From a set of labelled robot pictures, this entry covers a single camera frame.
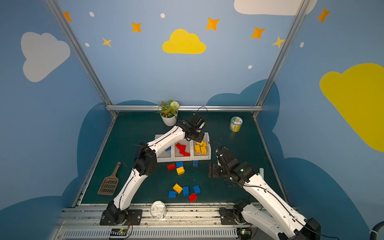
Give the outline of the yellow lego brick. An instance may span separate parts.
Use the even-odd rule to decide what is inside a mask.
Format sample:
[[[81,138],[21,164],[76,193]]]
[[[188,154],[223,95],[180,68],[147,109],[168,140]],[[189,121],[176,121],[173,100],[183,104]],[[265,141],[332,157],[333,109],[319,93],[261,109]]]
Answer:
[[[201,146],[200,145],[195,145],[194,149],[195,149],[195,153],[200,153],[201,152]]]

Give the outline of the long red lego brick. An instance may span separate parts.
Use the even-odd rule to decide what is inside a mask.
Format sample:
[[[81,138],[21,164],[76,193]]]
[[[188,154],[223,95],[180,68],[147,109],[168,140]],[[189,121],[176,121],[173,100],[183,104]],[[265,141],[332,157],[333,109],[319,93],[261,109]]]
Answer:
[[[180,154],[184,155],[186,153],[186,148],[187,148],[186,145],[181,145],[180,146]]]

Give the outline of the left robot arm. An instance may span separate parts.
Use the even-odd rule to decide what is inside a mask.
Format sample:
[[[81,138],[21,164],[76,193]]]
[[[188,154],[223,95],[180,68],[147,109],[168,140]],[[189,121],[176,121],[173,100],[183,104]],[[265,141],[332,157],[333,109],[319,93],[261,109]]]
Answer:
[[[152,175],[158,166],[159,157],[168,147],[186,139],[201,142],[205,120],[193,114],[190,120],[179,120],[174,127],[159,138],[139,143],[131,174],[118,195],[108,203],[101,216],[101,226],[122,226],[129,219],[128,210],[131,202],[144,180]]]

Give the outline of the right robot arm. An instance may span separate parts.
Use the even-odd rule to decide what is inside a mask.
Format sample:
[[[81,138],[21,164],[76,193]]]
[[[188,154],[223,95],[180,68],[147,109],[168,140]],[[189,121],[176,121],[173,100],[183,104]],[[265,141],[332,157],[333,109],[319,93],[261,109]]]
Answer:
[[[275,240],[319,240],[321,225],[307,219],[287,204],[248,162],[239,162],[225,147],[216,149],[217,164],[210,164],[211,178],[224,178],[252,195],[267,211],[257,210],[249,201],[234,206],[234,213],[244,221],[261,229]]]

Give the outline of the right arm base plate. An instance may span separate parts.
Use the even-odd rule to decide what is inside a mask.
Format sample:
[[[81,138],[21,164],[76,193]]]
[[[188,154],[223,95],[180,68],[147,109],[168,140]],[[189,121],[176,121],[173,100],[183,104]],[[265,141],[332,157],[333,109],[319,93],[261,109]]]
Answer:
[[[219,208],[218,213],[220,215],[220,220],[222,225],[256,225],[258,226],[259,222],[249,218],[246,220],[243,216],[243,213],[246,212],[247,209],[244,207],[243,209],[227,209],[227,208]]]

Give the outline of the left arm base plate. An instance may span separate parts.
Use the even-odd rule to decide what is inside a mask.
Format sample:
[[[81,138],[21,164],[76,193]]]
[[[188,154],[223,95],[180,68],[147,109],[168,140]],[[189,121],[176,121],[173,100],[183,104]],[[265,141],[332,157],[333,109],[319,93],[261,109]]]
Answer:
[[[143,210],[127,210],[114,218],[107,210],[102,213],[100,226],[138,226],[142,220]]]

